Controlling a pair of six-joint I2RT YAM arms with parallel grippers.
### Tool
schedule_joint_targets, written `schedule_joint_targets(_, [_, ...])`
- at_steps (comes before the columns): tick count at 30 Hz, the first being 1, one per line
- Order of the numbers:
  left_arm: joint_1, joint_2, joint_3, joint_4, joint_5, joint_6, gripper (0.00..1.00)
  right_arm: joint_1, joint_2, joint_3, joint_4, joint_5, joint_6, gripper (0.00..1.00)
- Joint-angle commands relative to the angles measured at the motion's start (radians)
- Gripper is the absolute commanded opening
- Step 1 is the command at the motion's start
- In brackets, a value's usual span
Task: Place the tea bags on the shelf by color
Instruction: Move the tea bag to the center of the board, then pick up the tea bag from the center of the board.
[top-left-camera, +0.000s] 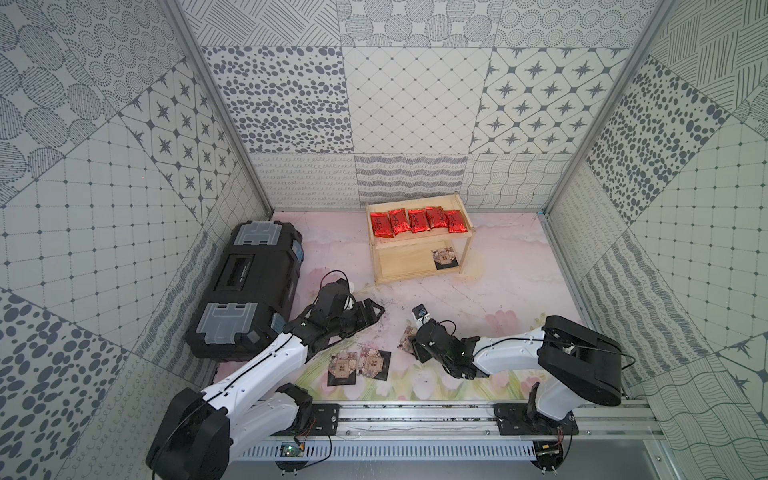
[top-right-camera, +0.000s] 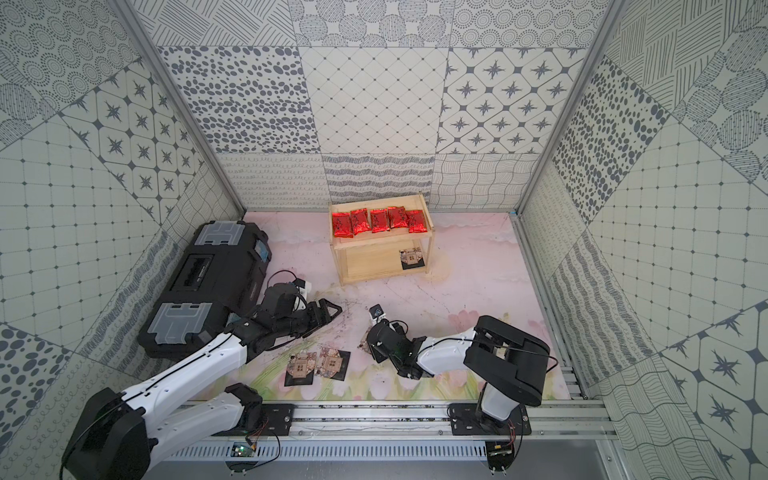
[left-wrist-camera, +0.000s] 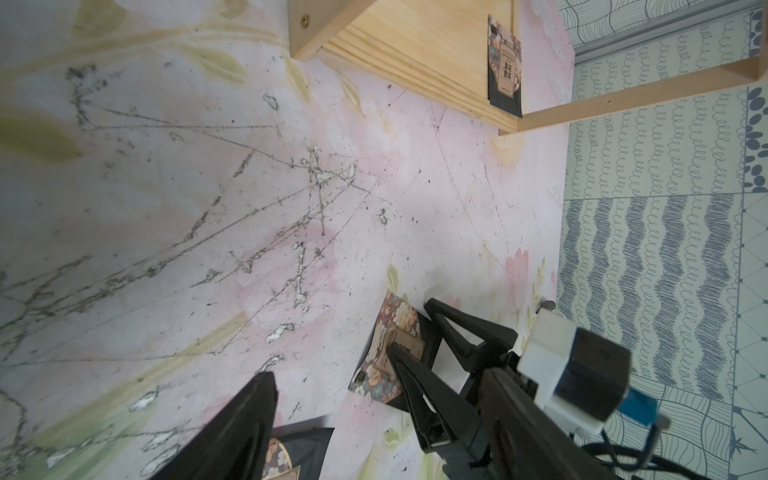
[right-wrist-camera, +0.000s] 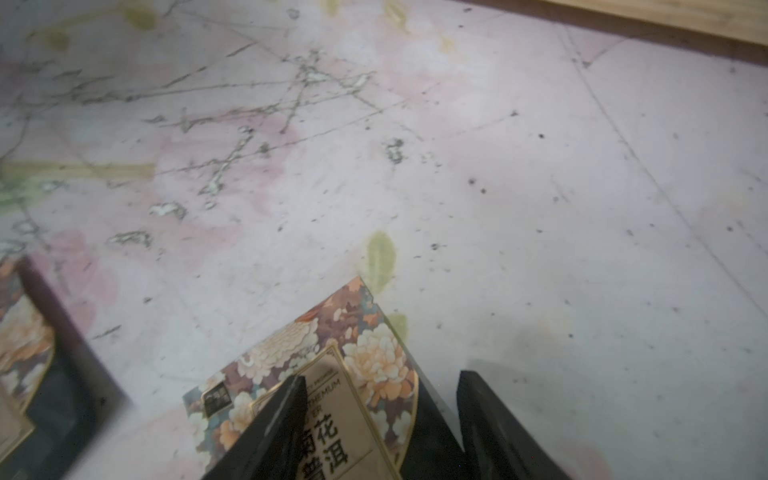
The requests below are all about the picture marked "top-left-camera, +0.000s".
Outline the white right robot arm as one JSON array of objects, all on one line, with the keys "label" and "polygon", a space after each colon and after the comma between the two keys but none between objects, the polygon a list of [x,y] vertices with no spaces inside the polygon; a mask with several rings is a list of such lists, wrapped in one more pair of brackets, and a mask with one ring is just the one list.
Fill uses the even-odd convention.
[{"label": "white right robot arm", "polygon": [[564,421],[573,409],[591,403],[621,404],[622,359],[619,342],[562,316],[542,327],[505,338],[458,338],[442,322],[421,317],[411,337],[414,356],[435,360],[453,378],[475,380],[517,370],[543,370],[545,381],[529,393],[529,415]]}]

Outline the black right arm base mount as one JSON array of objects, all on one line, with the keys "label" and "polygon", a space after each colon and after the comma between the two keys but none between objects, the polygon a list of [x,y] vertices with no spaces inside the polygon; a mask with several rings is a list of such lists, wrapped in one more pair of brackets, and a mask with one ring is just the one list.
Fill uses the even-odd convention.
[{"label": "black right arm base mount", "polygon": [[493,405],[493,414],[500,435],[576,435],[579,433],[571,412],[563,420],[553,420],[537,410],[536,399],[539,386],[540,383],[537,382],[532,387],[526,404],[502,402]]}]

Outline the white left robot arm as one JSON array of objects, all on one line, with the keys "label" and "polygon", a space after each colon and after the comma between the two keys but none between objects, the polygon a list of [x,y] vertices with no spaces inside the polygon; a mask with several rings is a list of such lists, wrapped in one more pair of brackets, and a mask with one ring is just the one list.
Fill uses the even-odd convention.
[{"label": "white left robot arm", "polygon": [[358,300],[350,283],[322,286],[262,352],[203,390],[176,394],[159,423],[145,463],[155,479],[219,479],[236,457],[276,433],[310,429],[312,396],[286,382],[313,356],[376,324],[385,309]]}]

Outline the red tea bag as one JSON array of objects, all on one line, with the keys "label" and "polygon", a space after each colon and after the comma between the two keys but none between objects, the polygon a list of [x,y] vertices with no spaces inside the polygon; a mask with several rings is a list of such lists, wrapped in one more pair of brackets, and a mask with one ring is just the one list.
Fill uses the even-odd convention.
[{"label": "red tea bag", "polygon": [[390,210],[388,216],[394,236],[411,231],[408,215],[404,208]]},{"label": "red tea bag", "polygon": [[449,227],[447,216],[442,207],[427,207],[425,214],[431,230]]},{"label": "red tea bag", "polygon": [[372,233],[375,238],[393,238],[394,230],[386,212],[373,212],[370,214]]},{"label": "red tea bag", "polygon": [[445,210],[444,215],[450,233],[466,233],[469,231],[461,211]]},{"label": "red tea bag", "polygon": [[425,209],[413,209],[408,211],[410,231],[422,233],[430,230],[429,221]]}]

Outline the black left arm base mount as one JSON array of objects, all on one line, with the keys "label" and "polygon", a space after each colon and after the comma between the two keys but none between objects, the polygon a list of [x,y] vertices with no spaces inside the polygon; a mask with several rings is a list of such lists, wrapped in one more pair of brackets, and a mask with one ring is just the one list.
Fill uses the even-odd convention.
[{"label": "black left arm base mount", "polygon": [[333,403],[316,403],[307,390],[294,384],[277,389],[288,395],[297,407],[289,427],[283,431],[293,436],[335,436],[338,429],[340,406]]}]

